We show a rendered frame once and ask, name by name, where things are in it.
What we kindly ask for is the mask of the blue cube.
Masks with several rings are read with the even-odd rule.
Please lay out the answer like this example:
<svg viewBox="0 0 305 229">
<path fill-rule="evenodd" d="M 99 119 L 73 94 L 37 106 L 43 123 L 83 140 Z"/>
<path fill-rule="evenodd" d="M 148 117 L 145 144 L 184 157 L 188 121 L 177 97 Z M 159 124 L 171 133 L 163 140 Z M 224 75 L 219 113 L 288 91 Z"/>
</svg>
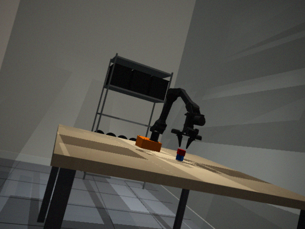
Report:
<svg viewBox="0 0 305 229">
<path fill-rule="evenodd" d="M 179 154 L 176 155 L 176 160 L 183 161 L 183 158 L 184 156 L 181 156 Z"/>
</svg>

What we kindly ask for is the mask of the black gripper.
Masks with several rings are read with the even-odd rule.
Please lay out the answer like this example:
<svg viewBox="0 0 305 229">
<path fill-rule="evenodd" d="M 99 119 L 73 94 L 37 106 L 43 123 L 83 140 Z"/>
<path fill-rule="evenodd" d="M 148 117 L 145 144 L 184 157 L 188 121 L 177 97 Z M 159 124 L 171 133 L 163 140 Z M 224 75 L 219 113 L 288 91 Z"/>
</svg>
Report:
<svg viewBox="0 0 305 229">
<path fill-rule="evenodd" d="M 178 142 L 179 142 L 179 147 L 181 146 L 181 142 L 182 142 L 182 135 L 185 135 L 185 136 L 189 136 L 190 138 L 188 138 L 188 141 L 187 141 L 187 145 L 186 145 L 186 149 L 188 148 L 188 146 L 190 145 L 190 143 L 197 139 L 197 140 L 202 140 L 202 136 L 200 135 L 195 135 L 195 136 L 192 136 L 192 135 L 188 135 L 187 133 L 184 134 L 185 132 L 184 131 L 184 128 L 186 127 L 186 125 L 189 125 L 189 127 L 193 127 L 193 124 L 189 124 L 189 123 L 184 123 L 184 127 L 183 127 L 183 130 L 182 132 L 180 132 L 180 130 L 177 130 L 177 129 L 172 129 L 171 130 L 171 133 L 174 133 L 174 134 L 177 134 L 177 137 L 178 137 Z"/>
</svg>

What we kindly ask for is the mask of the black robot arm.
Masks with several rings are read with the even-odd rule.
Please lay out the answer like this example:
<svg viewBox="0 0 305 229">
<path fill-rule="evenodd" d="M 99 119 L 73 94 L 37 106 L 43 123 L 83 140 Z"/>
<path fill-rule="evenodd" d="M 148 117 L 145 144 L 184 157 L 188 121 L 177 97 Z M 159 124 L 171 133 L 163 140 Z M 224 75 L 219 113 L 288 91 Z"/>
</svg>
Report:
<svg viewBox="0 0 305 229">
<path fill-rule="evenodd" d="M 170 88 L 167 91 L 166 102 L 163 107 L 160 118 L 150 128 L 152 134 L 149 140 L 158 142 L 159 135 L 163 134 L 164 130 L 167 127 L 166 119 L 171 109 L 171 106 L 173 102 L 177 100 L 178 97 L 182 98 L 182 100 L 186 104 L 185 106 L 186 110 L 188 111 L 187 113 L 184 114 L 186 115 L 185 123 L 199 125 L 199 126 L 203 126 L 205 124 L 204 115 L 201 114 L 199 110 L 200 107 L 190 99 L 186 91 L 182 88 Z M 195 136 L 198 135 L 199 130 L 193 129 L 193 127 L 189 127 L 189 125 L 186 125 L 183 132 L 186 132 L 188 135 Z"/>
</svg>

